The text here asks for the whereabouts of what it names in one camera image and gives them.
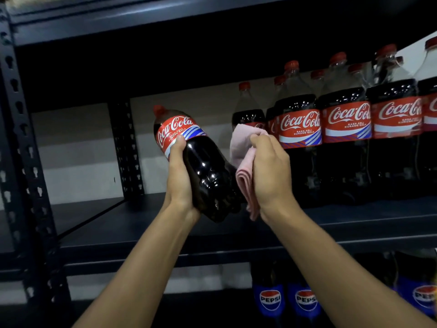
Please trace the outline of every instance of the person's right hand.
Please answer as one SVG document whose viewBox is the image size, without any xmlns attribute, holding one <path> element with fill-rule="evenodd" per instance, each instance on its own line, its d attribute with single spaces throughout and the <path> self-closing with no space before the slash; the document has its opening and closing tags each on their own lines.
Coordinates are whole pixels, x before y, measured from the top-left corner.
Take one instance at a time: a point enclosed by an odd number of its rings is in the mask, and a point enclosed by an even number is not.
<svg viewBox="0 0 437 328">
<path fill-rule="evenodd" d="M 300 209 L 292 193 L 290 157 L 272 135 L 250 137 L 257 149 L 254 187 L 262 219 L 270 225 L 275 218 Z"/>
</svg>

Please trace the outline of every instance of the perforated metal post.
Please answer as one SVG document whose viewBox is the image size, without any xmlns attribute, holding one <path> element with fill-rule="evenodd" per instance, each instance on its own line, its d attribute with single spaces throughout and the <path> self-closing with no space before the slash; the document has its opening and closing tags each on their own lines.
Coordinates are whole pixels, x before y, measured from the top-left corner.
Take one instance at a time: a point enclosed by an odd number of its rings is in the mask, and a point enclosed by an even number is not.
<svg viewBox="0 0 437 328">
<path fill-rule="evenodd" d="M 131 199 L 144 194 L 131 104 L 129 99 L 112 100 L 108 103 L 108 110 L 123 196 Z"/>
<path fill-rule="evenodd" d="M 0 68 L 0 189 L 28 313 L 36 315 L 35 326 L 68 326 L 71 298 L 4 4 L 0 4 Z"/>
</svg>

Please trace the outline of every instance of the cloth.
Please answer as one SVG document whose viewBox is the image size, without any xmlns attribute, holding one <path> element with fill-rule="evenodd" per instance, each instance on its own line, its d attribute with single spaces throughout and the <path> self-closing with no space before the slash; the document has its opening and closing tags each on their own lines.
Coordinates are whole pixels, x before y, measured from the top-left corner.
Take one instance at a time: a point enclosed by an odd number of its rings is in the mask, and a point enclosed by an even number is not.
<svg viewBox="0 0 437 328">
<path fill-rule="evenodd" d="M 230 158 L 237 168 L 236 179 L 241 193 L 247 200 L 250 219 L 255 221 L 259 215 L 259 203 L 255 196 L 253 168 L 256 148 L 250 142 L 251 135 L 267 135 L 267 131 L 245 124 L 238 124 L 232 133 Z"/>
</svg>

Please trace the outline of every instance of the wall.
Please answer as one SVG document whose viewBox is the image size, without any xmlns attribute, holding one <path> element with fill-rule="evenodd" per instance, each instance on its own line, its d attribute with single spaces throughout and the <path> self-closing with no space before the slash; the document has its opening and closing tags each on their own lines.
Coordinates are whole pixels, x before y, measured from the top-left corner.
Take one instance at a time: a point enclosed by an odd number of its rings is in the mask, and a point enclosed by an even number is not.
<svg viewBox="0 0 437 328">
<path fill-rule="evenodd" d="M 424 59 L 425 40 L 436 34 L 399 51 L 408 71 L 417 71 Z M 272 78 L 253 80 L 251 84 L 254 98 L 265 108 L 274 95 Z M 230 118 L 238 96 L 237 83 L 230 83 L 131 100 L 147 193 L 164 192 L 167 179 L 167 162 L 152 133 L 153 105 L 190 114 L 229 157 Z M 41 112 L 32 117 L 52 204 L 122 197 L 106 104 Z M 73 299 L 95 298 L 112 276 L 69 277 Z M 186 267 L 173 270 L 166 292 L 249 288 L 250 284 L 248 263 Z M 19 282 L 0 283 L 0 303 L 22 302 L 25 297 Z"/>
</svg>

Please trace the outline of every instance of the bottle cap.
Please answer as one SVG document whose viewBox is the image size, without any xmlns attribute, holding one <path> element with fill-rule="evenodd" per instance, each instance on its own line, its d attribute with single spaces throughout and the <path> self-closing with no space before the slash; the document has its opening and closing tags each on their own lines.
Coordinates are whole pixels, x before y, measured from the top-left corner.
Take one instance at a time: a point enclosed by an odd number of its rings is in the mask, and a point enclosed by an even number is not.
<svg viewBox="0 0 437 328">
<path fill-rule="evenodd" d="M 238 84 L 238 89 L 240 91 L 249 90 L 250 89 L 250 83 L 249 82 L 241 82 L 240 84 Z"/>
<path fill-rule="evenodd" d="M 435 46 L 437 46 L 437 37 L 428 39 L 425 42 L 425 49 L 430 49 L 430 48 L 435 47 Z"/>
<path fill-rule="evenodd" d="M 347 61 L 346 53 L 341 51 L 340 53 L 334 54 L 329 60 L 329 64 L 340 63 L 342 61 Z"/>
<path fill-rule="evenodd" d="M 311 79 L 323 77 L 324 75 L 325 71 L 323 69 L 311 71 Z"/>
<path fill-rule="evenodd" d="M 288 61 L 284 65 L 285 71 L 299 70 L 299 62 L 296 60 Z"/>
<path fill-rule="evenodd" d="M 383 48 L 378 49 L 378 51 L 376 52 L 376 58 L 387 56 L 390 54 L 396 54 L 397 51 L 398 48 L 395 44 L 386 45 Z"/>
<path fill-rule="evenodd" d="M 285 83 L 286 79 L 287 77 L 285 75 L 277 76 L 274 78 L 274 84 L 275 85 L 283 84 Z"/>
<path fill-rule="evenodd" d="M 158 118 L 162 114 L 164 114 L 167 110 L 164 106 L 161 106 L 160 104 L 156 104 L 153 106 L 153 113 L 155 114 L 155 117 Z"/>
<path fill-rule="evenodd" d="M 349 65 L 349 68 L 347 68 L 347 71 L 349 71 L 350 73 L 354 73 L 362 70 L 363 70 L 363 65 L 361 63 Z"/>
</svg>

